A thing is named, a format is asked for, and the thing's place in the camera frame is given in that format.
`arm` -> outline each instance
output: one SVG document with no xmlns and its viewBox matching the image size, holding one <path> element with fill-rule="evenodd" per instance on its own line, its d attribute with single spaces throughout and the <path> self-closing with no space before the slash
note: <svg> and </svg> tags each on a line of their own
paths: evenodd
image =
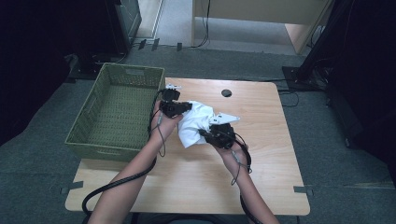
<svg viewBox="0 0 396 224">
<path fill-rule="evenodd" d="M 236 153 L 241 163 L 247 164 L 245 154 L 241 147 L 234 143 L 231 149 L 222 149 L 217 147 L 215 147 L 215 149 L 220 154 L 225 166 L 230 171 L 233 178 L 237 177 L 236 184 L 238 185 L 242 198 L 244 199 L 245 205 L 247 206 L 247 210 L 250 214 L 262 223 L 278 224 L 278 220 L 257 191 L 252 179 L 250 178 L 248 169 L 244 166 L 239 167 L 239 164 L 233 157 L 232 150 Z"/>
<path fill-rule="evenodd" d="M 158 110 L 158 106 L 159 104 L 157 103 L 154 112 Z M 156 113 L 151 127 L 156 127 L 158 120 L 160 120 L 160 125 L 152 131 L 150 139 L 141 151 L 111 182 L 141 173 L 148 169 L 156 158 L 158 151 L 161 149 L 163 140 L 166 140 L 181 119 L 182 116 L 169 119 L 165 115 L 162 116 L 161 111 Z M 138 179 L 117 186 L 114 189 L 103 192 L 92 212 L 89 223 L 122 223 L 133 207 L 145 179 L 146 176 L 144 175 Z"/>
</svg>

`black cable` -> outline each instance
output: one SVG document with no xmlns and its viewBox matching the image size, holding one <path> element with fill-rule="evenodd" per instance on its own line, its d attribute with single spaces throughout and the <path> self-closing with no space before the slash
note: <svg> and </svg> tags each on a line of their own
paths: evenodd
<svg viewBox="0 0 396 224">
<path fill-rule="evenodd" d="M 282 106 L 284 106 L 284 107 L 295 107 L 295 106 L 297 106 L 300 103 L 300 97 L 297 94 L 297 92 L 295 92 L 295 91 L 289 91 L 289 92 L 283 92 L 282 91 L 282 92 L 279 93 L 279 95 L 290 95 L 290 94 L 295 94 L 297 96 L 297 102 L 294 105 L 282 105 Z"/>
<path fill-rule="evenodd" d="M 224 132 L 219 131 L 219 130 L 213 130 L 213 131 L 215 131 L 215 132 L 217 132 L 217 133 L 220 133 L 220 134 L 222 134 L 222 135 L 224 135 L 224 136 L 226 136 L 226 137 L 232 139 L 233 141 L 235 141 L 236 144 L 238 144 L 238 145 L 241 147 L 242 151 L 244 152 L 245 156 L 247 157 L 247 165 L 246 165 L 247 171 L 248 171 L 249 173 L 251 173 L 251 172 L 252 172 L 252 170 L 251 170 L 251 168 L 250 168 L 250 165 L 251 165 L 251 157 L 250 157 L 250 153 L 248 153 L 248 145 L 245 143 L 245 140 L 242 138 L 242 136 L 239 135 L 238 133 L 234 133 L 235 135 L 237 135 L 237 136 L 242 140 L 243 143 L 240 143 L 237 139 L 233 138 L 232 136 L 230 136 L 230 135 L 227 134 L 227 133 L 224 133 Z"/>
<path fill-rule="evenodd" d="M 252 79 L 247 79 L 247 78 L 237 78 L 234 79 L 233 81 L 252 81 L 252 82 L 277 82 L 277 81 L 295 81 L 294 79 L 290 79 L 290 78 L 274 78 L 274 79 L 263 79 L 263 80 L 252 80 Z M 312 87 L 314 88 L 316 91 L 325 91 L 322 88 L 325 87 L 320 87 L 319 85 L 313 85 L 310 83 L 304 83 L 304 82 L 299 82 L 300 85 L 305 85 L 307 87 Z M 288 87 L 289 89 L 292 89 L 294 91 L 302 91 L 300 89 L 297 88 L 293 88 L 293 87 Z"/>
<path fill-rule="evenodd" d="M 132 44 L 131 49 L 134 48 L 134 47 L 136 47 L 136 46 L 140 46 L 140 43 L 134 43 L 134 44 Z"/>
<path fill-rule="evenodd" d="M 163 92 L 163 90 L 157 91 L 157 93 L 156 93 L 156 95 L 155 95 L 155 98 L 154 98 L 154 100 L 153 100 L 153 104 L 152 104 L 152 106 L 151 106 L 150 115 L 149 115 L 148 139 L 149 139 L 149 137 L 151 136 L 151 132 L 152 132 L 154 129 L 157 128 L 158 131 L 160 132 L 161 138 L 162 138 L 162 140 L 163 140 L 163 146 L 165 147 L 164 139 L 163 139 L 163 134 L 161 133 L 161 130 L 160 130 L 160 127 L 159 127 L 159 125 L 160 125 L 160 123 L 161 123 L 161 120 L 160 120 L 160 119 L 158 120 L 157 125 L 156 125 L 152 130 L 151 130 L 151 128 L 150 128 L 151 122 L 152 122 L 154 116 L 158 113 L 158 111 L 160 111 L 160 109 L 159 109 L 159 110 L 157 110 L 155 113 L 153 113 L 154 106 L 155 106 L 155 103 L 156 103 L 156 101 L 157 101 L 157 97 L 158 97 L 158 95 L 160 94 L 160 92 Z M 84 198 L 84 200 L 82 201 L 82 205 L 81 205 L 81 206 L 82 206 L 82 211 L 86 214 L 86 217 L 84 218 L 84 220 L 83 220 L 82 223 L 88 223 L 88 220 L 90 219 L 90 216 L 91 216 L 91 213 L 92 213 L 92 212 L 88 210 L 88 208 L 87 208 L 87 202 L 88 202 L 93 196 L 95 196 L 95 195 L 97 195 L 97 194 L 99 194 L 99 193 L 101 193 L 101 192 L 104 192 L 104 191 L 106 191 L 106 190 L 108 190 L 108 189 L 113 189 L 113 188 L 115 188 L 116 186 L 119 186 L 119 185 L 121 185 L 121 184 L 125 184 L 125 183 L 127 183 L 127 182 L 129 182 L 129 181 L 133 181 L 133 180 L 135 180 L 135 179 L 137 179 L 137 178 L 140 178 L 140 177 L 142 177 L 142 176 L 148 174 L 148 173 L 154 168 L 156 161 L 157 161 L 157 158 L 155 158 L 155 159 L 152 161 L 150 167 L 149 167 L 148 169 L 144 170 L 143 172 L 140 172 L 140 173 L 135 174 L 135 175 L 130 175 L 130 176 L 125 177 L 125 178 L 123 178 L 123 179 L 120 179 L 120 180 L 117 180 L 117 181 L 115 181 L 115 182 L 109 183 L 109 184 L 107 184 L 107 185 L 102 186 L 102 187 L 99 188 L 99 189 L 94 190 L 94 191 L 91 192 L 90 194 L 88 194 L 88 195 Z"/>
<path fill-rule="evenodd" d="M 125 57 L 126 57 L 126 55 L 127 55 L 127 53 L 123 53 L 123 56 L 122 56 L 122 58 L 121 59 L 118 59 L 118 60 L 116 60 L 116 61 L 110 61 L 110 62 L 103 62 L 103 63 L 100 63 L 100 62 L 95 62 L 95 64 L 104 64 L 104 63 L 120 63 L 122 60 L 124 60 L 125 59 Z"/>
<path fill-rule="evenodd" d="M 242 209 L 244 210 L 245 214 L 247 217 L 252 220 L 255 224 L 262 224 L 256 217 L 254 217 L 249 211 L 247 206 L 245 205 L 244 199 L 242 198 L 242 195 L 239 196 L 239 199 L 241 201 Z"/>
<path fill-rule="evenodd" d="M 238 172 L 236 173 L 236 177 L 231 181 L 231 185 L 234 185 L 236 183 L 236 180 L 238 179 L 239 176 L 239 171 L 241 170 L 241 166 L 244 166 L 247 168 L 247 172 L 249 174 L 251 174 L 252 170 L 250 168 L 251 165 L 251 157 L 250 157 L 250 153 L 248 153 L 248 145 L 246 145 L 245 141 L 242 139 L 242 141 L 244 142 L 244 144 L 241 144 L 238 140 L 235 139 L 235 143 L 238 144 L 242 151 L 244 152 L 245 156 L 247 157 L 247 165 L 242 164 L 241 161 L 239 160 L 239 158 L 236 156 L 236 153 L 233 152 L 233 156 L 236 159 L 236 162 L 238 162 L 239 167 L 238 167 Z"/>
<path fill-rule="evenodd" d="M 153 46 L 154 44 L 147 43 L 147 44 L 145 44 L 145 46 L 146 46 L 146 45 Z M 136 47 L 136 46 L 140 46 L 140 43 L 133 44 L 133 45 L 132 45 L 132 48 L 133 48 L 133 47 Z M 177 48 L 177 46 L 175 46 L 175 45 L 157 45 L 157 46 L 159 46 L 159 47 L 172 47 L 172 48 Z"/>
<path fill-rule="evenodd" d="M 119 186 L 119 185 L 121 185 L 121 184 L 124 184 L 124 183 L 126 183 L 126 182 L 135 180 L 135 179 L 137 179 L 137 178 L 140 178 L 140 177 L 142 177 L 142 176 L 148 174 L 148 173 L 152 170 L 152 168 L 154 168 L 156 161 L 157 161 L 157 158 L 155 158 L 155 159 L 152 161 L 150 167 L 149 167 L 148 169 L 146 169 L 145 171 L 143 171 L 143 172 L 140 172 L 140 173 L 138 173 L 138 174 L 136 174 L 136 175 L 131 175 L 131 176 L 125 177 L 125 178 L 123 178 L 123 179 L 117 180 L 117 181 L 115 181 L 115 182 L 109 183 L 109 184 L 107 184 L 107 185 L 102 186 L 102 187 L 99 188 L 99 189 L 94 190 L 94 191 L 91 192 L 90 194 L 88 194 L 87 197 L 85 197 L 85 199 L 82 201 L 82 205 L 81 205 L 81 206 L 82 206 L 82 211 L 83 211 L 83 212 L 85 213 L 85 215 L 87 215 L 87 217 L 88 217 L 88 218 L 84 218 L 83 223 L 85 223 L 85 221 L 88 221 L 88 220 L 89 220 L 89 217 L 91 216 L 91 213 L 92 213 L 92 212 L 88 210 L 88 208 L 87 208 L 87 202 L 88 202 L 93 196 L 95 196 L 96 194 L 99 194 L 99 193 L 101 193 L 101 192 L 104 192 L 104 191 L 106 191 L 106 190 L 108 190 L 108 189 L 113 189 L 113 188 L 115 188 L 116 186 Z"/>
<path fill-rule="evenodd" d="M 209 23 L 208 23 L 208 21 L 209 21 L 209 12 L 210 12 L 210 0 L 209 0 L 209 2 L 207 3 L 206 24 L 205 24 L 205 22 L 204 22 L 204 17 L 202 17 L 202 23 L 203 23 L 203 25 L 204 25 L 204 27 L 205 27 L 205 37 L 204 37 L 204 39 L 202 40 L 201 44 L 199 44 L 198 46 L 191 46 L 190 48 L 192 48 L 192 49 L 200 48 L 200 47 L 203 46 L 203 45 L 206 43 L 206 41 L 209 39 Z"/>
<path fill-rule="evenodd" d="M 348 30 L 349 30 L 350 15 L 352 14 L 352 9 L 353 9 L 353 6 L 354 6 L 354 5 L 355 5 L 355 0 L 353 0 L 352 4 L 351 4 L 351 6 L 350 6 L 350 10 L 349 10 L 348 16 L 347 16 L 347 21 L 346 21 L 346 32 L 345 32 L 345 35 L 344 35 L 344 43 L 343 43 L 343 47 L 341 47 L 340 52 L 339 52 L 337 55 L 332 56 L 332 57 L 329 57 L 329 58 L 318 59 L 318 60 L 314 61 L 314 64 L 316 64 L 316 63 L 318 63 L 318 62 L 328 61 L 328 60 L 331 60 L 331 59 L 336 59 L 336 58 L 341 57 L 341 55 L 343 54 L 344 49 L 345 49 L 345 47 L 346 47 L 346 43 L 347 43 L 347 32 L 348 32 Z"/>
<path fill-rule="evenodd" d="M 311 35 L 310 44 L 307 45 L 309 48 L 313 48 L 313 47 L 315 46 L 315 43 L 314 43 L 314 36 L 315 36 L 315 34 L 317 33 L 317 30 L 318 30 L 318 27 L 317 27 L 317 29 L 315 29 L 314 33 L 312 33 L 312 35 Z"/>
</svg>

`basket handle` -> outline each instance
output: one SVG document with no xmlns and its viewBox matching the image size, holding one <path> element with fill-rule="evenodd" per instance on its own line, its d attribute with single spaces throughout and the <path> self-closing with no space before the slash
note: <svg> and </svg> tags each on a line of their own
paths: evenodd
<svg viewBox="0 0 396 224">
<path fill-rule="evenodd" d="M 112 155 L 112 156 L 120 156 L 121 155 L 121 153 L 119 153 L 119 152 L 115 152 L 115 151 L 106 151 L 106 150 L 96 150 L 96 152 L 97 153 L 100 153 L 100 154 L 106 154 L 106 155 Z"/>
<path fill-rule="evenodd" d="M 85 110 L 87 111 L 87 113 L 91 113 L 91 109 L 93 108 L 93 106 L 95 105 L 95 103 L 96 103 L 96 96 L 93 95 L 93 96 L 89 99 L 89 101 L 88 101 L 88 103 L 87 103 L 87 106 L 85 106 Z"/>
<path fill-rule="evenodd" d="M 145 69 L 141 67 L 124 68 L 124 72 L 125 74 L 134 75 L 134 76 L 145 75 Z"/>
</svg>

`forearm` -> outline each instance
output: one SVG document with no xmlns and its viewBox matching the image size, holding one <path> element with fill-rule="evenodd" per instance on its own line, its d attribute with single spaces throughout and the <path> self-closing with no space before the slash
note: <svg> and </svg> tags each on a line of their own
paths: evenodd
<svg viewBox="0 0 396 224">
<path fill-rule="evenodd" d="M 262 199 L 260 193 L 257 191 L 246 169 L 241 169 L 240 174 L 236 179 L 236 184 L 239 187 L 247 210 L 251 215 L 265 224 L 279 223 L 270 208 Z"/>
<path fill-rule="evenodd" d="M 135 175 L 147 170 L 155 159 L 161 143 L 150 141 L 120 171 L 111 182 Z M 146 176 L 121 184 L 102 193 L 96 204 L 89 223 L 122 223 L 131 210 Z"/>
</svg>

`gray carpet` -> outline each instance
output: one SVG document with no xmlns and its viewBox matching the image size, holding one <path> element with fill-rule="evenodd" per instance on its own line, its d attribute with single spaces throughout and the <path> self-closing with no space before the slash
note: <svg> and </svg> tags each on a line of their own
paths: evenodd
<svg viewBox="0 0 396 224">
<path fill-rule="evenodd" d="M 150 46 L 133 49 L 122 62 L 164 67 L 168 77 L 263 80 L 283 78 L 281 66 L 304 57 Z M 285 88 L 286 84 L 277 82 Z M 64 83 L 28 128 L 0 147 L 0 223 L 80 223 L 82 212 L 64 208 L 79 159 L 64 145 L 93 81 Z M 345 147 L 337 117 L 323 92 L 297 92 L 284 107 L 311 213 L 301 223 L 396 223 L 396 190 L 386 165 Z M 283 105 L 297 103 L 282 95 Z M 297 223 L 296 217 L 278 217 Z"/>
</svg>

